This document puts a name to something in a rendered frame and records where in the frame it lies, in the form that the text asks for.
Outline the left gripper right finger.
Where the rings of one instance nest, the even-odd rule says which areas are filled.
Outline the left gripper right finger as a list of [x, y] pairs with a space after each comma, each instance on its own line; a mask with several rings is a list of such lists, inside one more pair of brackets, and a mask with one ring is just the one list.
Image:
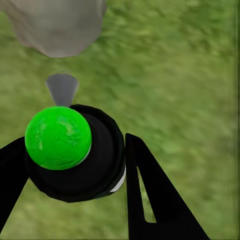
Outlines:
[[[210, 240], [146, 143], [125, 134], [129, 240]], [[139, 171], [156, 223], [145, 220]]]

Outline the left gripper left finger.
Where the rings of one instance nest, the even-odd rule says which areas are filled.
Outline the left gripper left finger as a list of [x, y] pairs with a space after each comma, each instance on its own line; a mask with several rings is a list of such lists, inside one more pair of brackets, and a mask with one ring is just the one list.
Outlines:
[[24, 136], [0, 149], [0, 233], [29, 177]]

